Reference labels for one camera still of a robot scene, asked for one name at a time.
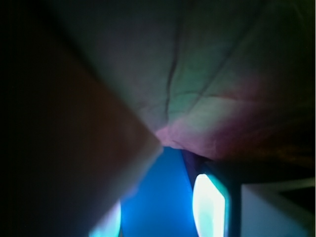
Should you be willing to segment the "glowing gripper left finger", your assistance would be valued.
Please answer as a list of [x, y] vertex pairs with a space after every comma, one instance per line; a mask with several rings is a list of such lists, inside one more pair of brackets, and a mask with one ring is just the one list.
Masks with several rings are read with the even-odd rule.
[[121, 230], [121, 203], [115, 205], [89, 232], [89, 237], [119, 237]]

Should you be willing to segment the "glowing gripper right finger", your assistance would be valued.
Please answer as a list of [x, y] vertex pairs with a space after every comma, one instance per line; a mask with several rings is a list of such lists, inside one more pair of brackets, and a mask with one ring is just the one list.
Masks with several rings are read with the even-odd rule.
[[241, 236], [240, 185], [218, 167], [202, 165], [194, 180], [192, 211], [199, 237]]

